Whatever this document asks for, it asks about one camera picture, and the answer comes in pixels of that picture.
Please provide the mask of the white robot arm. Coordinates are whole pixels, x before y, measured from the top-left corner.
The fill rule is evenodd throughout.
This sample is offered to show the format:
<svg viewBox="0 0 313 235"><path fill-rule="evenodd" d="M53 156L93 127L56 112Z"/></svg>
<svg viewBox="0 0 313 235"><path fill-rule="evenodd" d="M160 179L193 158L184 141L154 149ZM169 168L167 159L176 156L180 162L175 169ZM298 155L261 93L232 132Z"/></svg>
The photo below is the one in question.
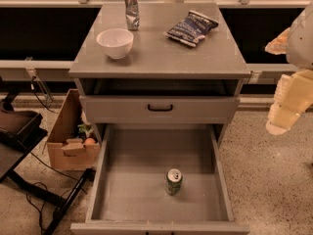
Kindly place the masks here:
<svg viewBox="0 0 313 235"><path fill-rule="evenodd" d="M277 83L266 129L281 135L289 131L313 104L313 3L310 3L291 26L269 42L265 51L285 54L297 67L292 75L283 74Z"/></svg>

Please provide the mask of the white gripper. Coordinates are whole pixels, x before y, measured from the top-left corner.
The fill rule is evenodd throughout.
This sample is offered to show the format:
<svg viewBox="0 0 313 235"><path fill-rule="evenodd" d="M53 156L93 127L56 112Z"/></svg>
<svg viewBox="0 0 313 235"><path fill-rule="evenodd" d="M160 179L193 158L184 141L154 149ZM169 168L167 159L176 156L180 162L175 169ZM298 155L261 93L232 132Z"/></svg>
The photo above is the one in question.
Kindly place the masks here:
<svg viewBox="0 0 313 235"><path fill-rule="evenodd" d="M286 54L289 33L288 27L265 46L265 51L273 55ZM276 87L274 102L277 104L270 107L266 130L272 135L282 135L313 104L313 70L283 74Z"/></svg>

